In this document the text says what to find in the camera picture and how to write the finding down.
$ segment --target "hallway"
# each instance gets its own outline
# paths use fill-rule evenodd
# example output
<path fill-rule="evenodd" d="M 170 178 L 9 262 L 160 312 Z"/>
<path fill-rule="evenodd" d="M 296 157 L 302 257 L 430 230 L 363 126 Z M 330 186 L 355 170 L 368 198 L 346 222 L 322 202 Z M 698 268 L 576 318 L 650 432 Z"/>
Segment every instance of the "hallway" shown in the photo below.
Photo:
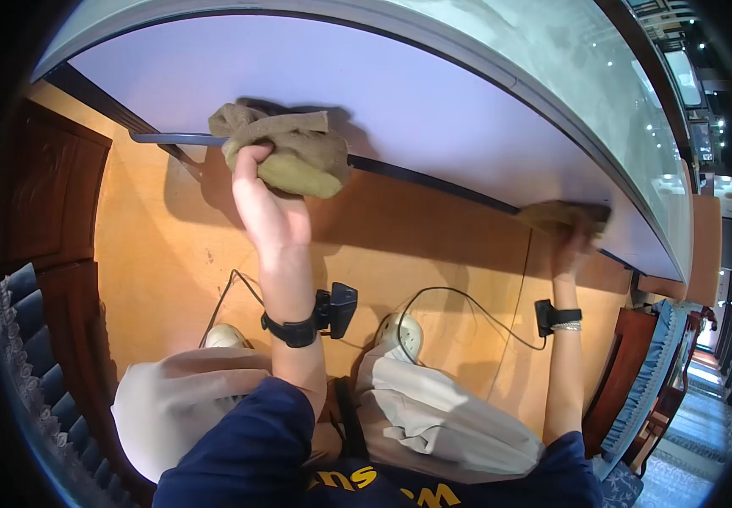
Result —
<path fill-rule="evenodd" d="M 732 452 L 732 408 L 718 370 L 691 361 L 688 392 L 667 433 L 649 457 L 638 508 L 696 508 Z"/>

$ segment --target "orange wood floor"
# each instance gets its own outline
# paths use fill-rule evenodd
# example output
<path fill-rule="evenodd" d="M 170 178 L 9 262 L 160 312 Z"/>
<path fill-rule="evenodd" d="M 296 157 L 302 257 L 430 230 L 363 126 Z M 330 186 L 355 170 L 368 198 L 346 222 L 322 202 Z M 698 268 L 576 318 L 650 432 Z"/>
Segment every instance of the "orange wood floor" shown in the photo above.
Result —
<path fill-rule="evenodd" d="M 95 260 L 118 376 L 132 363 L 197 347 L 230 270 L 258 275 L 221 154 L 209 151 L 205 163 L 187 168 L 155 145 L 133 142 L 125 128 L 46 83 L 28 96 L 114 141 L 98 202 Z M 349 375 L 381 319 L 432 285 L 470 293 L 522 340 L 541 343 L 533 303 L 551 297 L 549 239 L 515 218 L 364 171 L 335 198 L 310 199 L 308 206 L 315 285 L 340 281 L 359 290 L 344 340 L 323 339 L 330 375 Z M 630 277 L 601 254 L 580 276 L 587 404 Z M 257 350 L 268 351 L 261 312 L 244 285 L 235 284 L 218 322 L 237 326 Z M 412 315 L 423 328 L 425 365 L 541 434 L 551 343 L 544 351 L 528 349 L 455 293 L 424 294 Z"/>

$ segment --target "black wrist sensor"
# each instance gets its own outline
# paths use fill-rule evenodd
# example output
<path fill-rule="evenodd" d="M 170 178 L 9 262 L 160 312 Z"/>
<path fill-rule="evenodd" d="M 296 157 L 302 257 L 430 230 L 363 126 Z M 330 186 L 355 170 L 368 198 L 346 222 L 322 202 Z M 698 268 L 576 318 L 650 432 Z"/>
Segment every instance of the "black wrist sensor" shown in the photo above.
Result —
<path fill-rule="evenodd" d="M 270 333 L 291 348 L 302 348 L 312 344 L 318 331 L 327 327 L 331 338 L 340 339 L 349 328 L 357 307 L 358 291 L 346 284 L 333 282 L 331 293 L 318 290 L 315 294 L 315 309 L 309 319 L 299 323 L 278 324 L 265 312 L 262 314 L 262 330 L 270 330 Z"/>
<path fill-rule="evenodd" d="M 535 302 L 535 318 L 538 322 L 538 336 L 546 337 L 552 334 L 552 327 L 560 323 L 580 321 L 583 313 L 580 309 L 558 310 L 552 306 L 549 300 L 538 300 Z"/>

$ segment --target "hand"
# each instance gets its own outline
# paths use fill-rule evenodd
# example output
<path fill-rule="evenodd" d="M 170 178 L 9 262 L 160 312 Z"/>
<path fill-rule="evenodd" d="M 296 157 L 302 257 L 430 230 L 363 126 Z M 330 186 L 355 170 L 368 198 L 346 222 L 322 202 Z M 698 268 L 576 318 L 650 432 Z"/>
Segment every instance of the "hand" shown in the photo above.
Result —
<path fill-rule="evenodd" d="M 262 259 L 278 256 L 311 240 L 310 216 L 302 196 L 270 190 L 258 176 L 272 145 L 239 150 L 233 172 L 233 198 L 247 235 Z"/>
<path fill-rule="evenodd" d="M 596 250 L 591 231 L 586 224 L 575 225 L 558 239 L 552 253 L 552 277 L 572 282 L 583 268 L 588 257 Z"/>

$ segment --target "person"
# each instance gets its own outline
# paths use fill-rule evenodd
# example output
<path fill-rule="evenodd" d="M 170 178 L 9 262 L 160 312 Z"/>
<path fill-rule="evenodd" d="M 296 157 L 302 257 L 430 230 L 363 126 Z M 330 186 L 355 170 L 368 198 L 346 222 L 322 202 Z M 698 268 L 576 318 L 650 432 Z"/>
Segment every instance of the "person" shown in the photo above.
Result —
<path fill-rule="evenodd" d="M 257 164 L 270 151 L 269 146 L 239 151 L 233 197 L 259 253 L 267 315 L 279 324 L 299 323 L 311 316 L 315 304 L 310 218 L 302 198 L 274 192 L 257 177 Z M 577 308 L 575 274 L 590 250 L 583 229 L 554 249 L 558 310 Z M 130 367 L 113 413 L 129 459 L 138 471 L 151 472 L 144 474 L 154 476 L 152 480 L 158 476 L 154 506 L 602 504 L 580 434 L 584 384 L 579 326 L 554 329 L 543 442 L 523 423 L 461 390 L 442 373 L 412 362 L 421 344 L 419 325 L 406 316 L 399 334 L 411 358 L 401 353 L 394 338 L 397 326 L 397 320 L 388 319 L 359 370 L 357 411 L 368 458 L 332 453 L 313 459 L 320 427 L 316 422 L 327 398 L 319 337 L 297 348 L 273 337 L 271 359 L 261 360 L 259 353 L 238 347 L 242 337 L 237 330 L 219 325 L 207 345 L 230 347 L 208 347 Z M 226 362 L 222 367 L 217 356 Z M 213 360 L 205 367 L 208 357 Z M 217 372 L 221 377 L 208 382 L 205 376 Z M 178 387 L 185 378 L 183 391 Z M 246 386 L 228 389 L 237 384 Z M 204 407 L 183 409 L 182 402 L 170 402 L 199 399 L 191 395 L 195 390 L 209 393 L 206 411 L 213 420 L 196 424 L 188 419 Z M 188 423 L 164 423 L 171 418 Z M 149 437 L 166 425 L 159 437 Z M 187 439 L 181 437 L 186 428 Z M 175 438 L 184 444 L 160 454 Z"/>
<path fill-rule="evenodd" d="M 716 331 L 718 330 L 718 319 L 716 318 L 716 312 L 713 311 L 713 309 L 703 306 L 702 311 L 699 313 L 702 318 L 710 321 L 710 330 Z"/>

